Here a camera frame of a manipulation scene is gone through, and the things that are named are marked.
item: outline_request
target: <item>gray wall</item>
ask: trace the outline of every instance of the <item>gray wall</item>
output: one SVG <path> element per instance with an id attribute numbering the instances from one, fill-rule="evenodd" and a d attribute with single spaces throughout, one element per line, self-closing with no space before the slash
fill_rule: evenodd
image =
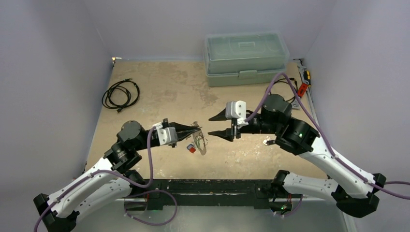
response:
<path id="1" fill-rule="evenodd" d="M 209 33 L 280 30 L 304 57 L 336 0 L 84 0 L 112 56 L 202 59 Z"/>
<path id="2" fill-rule="evenodd" d="M 32 231 L 32 199 L 81 173 L 110 63 L 81 0 L 0 1 L 2 231 Z"/>
<path id="3" fill-rule="evenodd" d="M 338 0 L 306 56 L 321 126 L 351 161 L 388 180 L 410 181 L 410 4 Z M 410 195 L 410 188 L 388 186 Z M 408 231 L 409 201 L 377 194 L 361 232 Z"/>

